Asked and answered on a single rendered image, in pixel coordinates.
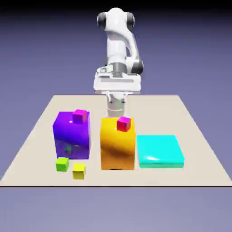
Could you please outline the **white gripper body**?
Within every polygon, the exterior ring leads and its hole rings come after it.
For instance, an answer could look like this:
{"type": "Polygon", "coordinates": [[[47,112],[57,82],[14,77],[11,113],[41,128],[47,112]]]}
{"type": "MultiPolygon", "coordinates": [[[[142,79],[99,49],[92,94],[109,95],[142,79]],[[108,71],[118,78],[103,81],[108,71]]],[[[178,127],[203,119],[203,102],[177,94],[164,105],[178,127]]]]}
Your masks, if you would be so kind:
{"type": "Polygon", "coordinates": [[[96,73],[93,88],[95,92],[140,92],[141,76],[122,74],[122,77],[113,77],[111,72],[96,73]]]}

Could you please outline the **small red cube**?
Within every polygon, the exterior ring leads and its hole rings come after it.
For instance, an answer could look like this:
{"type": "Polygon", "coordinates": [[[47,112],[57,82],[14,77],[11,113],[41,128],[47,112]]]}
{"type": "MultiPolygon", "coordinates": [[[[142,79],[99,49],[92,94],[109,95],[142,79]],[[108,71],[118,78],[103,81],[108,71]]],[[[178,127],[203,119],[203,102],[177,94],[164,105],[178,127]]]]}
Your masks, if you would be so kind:
{"type": "Polygon", "coordinates": [[[120,116],[116,122],[118,131],[127,132],[131,127],[131,118],[120,116]]]}

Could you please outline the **small magenta cube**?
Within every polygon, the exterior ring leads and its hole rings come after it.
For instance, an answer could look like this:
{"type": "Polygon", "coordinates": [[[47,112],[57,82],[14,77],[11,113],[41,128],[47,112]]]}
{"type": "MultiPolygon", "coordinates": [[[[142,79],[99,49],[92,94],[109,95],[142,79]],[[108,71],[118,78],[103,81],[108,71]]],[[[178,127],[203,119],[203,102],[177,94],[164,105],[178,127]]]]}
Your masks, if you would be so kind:
{"type": "Polygon", "coordinates": [[[87,111],[82,109],[76,109],[72,113],[72,122],[75,124],[83,124],[87,120],[87,111]]]}

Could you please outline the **small yellow cube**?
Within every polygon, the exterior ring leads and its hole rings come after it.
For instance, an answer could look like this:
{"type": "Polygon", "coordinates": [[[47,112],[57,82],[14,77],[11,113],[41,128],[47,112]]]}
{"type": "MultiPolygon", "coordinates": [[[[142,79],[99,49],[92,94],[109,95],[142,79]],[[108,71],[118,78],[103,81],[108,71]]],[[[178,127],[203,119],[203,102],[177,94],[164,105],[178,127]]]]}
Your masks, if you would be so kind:
{"type": "Polygon", "coordinates": [[[72,170],[73,179],[85,179],[86,174],[86,165],[85,164],[77,164],[75,163],[72,170]]]}

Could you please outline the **small green cube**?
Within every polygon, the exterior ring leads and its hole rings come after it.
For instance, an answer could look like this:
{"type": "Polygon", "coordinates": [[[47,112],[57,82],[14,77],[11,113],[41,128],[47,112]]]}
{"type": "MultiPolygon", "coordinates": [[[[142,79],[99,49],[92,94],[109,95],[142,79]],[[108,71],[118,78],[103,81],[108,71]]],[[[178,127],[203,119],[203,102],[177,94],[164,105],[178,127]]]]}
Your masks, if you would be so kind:
{"type": "Polygon", "coordinates": [[[56,161],[56,170],[58,172],[67,172],[68,168],[69,168],[69,158],[58,157],[56,161]]]}

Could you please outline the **large orange box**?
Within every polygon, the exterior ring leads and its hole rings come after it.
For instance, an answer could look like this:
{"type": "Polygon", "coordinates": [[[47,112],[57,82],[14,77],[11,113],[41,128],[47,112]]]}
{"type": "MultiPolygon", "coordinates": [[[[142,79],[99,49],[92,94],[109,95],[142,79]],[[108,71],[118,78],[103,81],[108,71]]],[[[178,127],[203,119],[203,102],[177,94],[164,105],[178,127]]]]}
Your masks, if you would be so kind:
{"type": "Polygon", "coordinates": [[[135,168],[136,132],[134,119],[127,132],[116,129],[117,118],[101,119],[101,169],[133,170],[135,168]]]}

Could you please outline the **large purple box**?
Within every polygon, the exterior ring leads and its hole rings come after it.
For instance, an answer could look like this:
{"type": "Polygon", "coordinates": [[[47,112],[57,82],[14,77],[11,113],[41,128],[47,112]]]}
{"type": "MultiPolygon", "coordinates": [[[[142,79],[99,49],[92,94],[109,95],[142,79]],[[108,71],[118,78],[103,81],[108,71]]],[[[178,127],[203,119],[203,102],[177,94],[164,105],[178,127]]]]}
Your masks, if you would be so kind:
{"type": "Polygon", "coordinates": [[[70,160],[87,160],[90,155],[90,112],[84,123],[73,122],[72,111],[61,111],[53,124],[53,135],[57,157],[70,160]]]}

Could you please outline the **large cyan flat box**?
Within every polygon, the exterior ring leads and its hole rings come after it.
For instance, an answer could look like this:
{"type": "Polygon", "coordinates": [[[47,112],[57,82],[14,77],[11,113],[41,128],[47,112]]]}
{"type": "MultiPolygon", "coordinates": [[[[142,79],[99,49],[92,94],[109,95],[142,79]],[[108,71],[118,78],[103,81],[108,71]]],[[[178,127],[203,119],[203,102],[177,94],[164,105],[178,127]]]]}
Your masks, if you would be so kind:
{"type": "Polygon", "coordinates": [[[183,168],[184,155],[174,135],[138,135],[140,168],[183,168]]]}

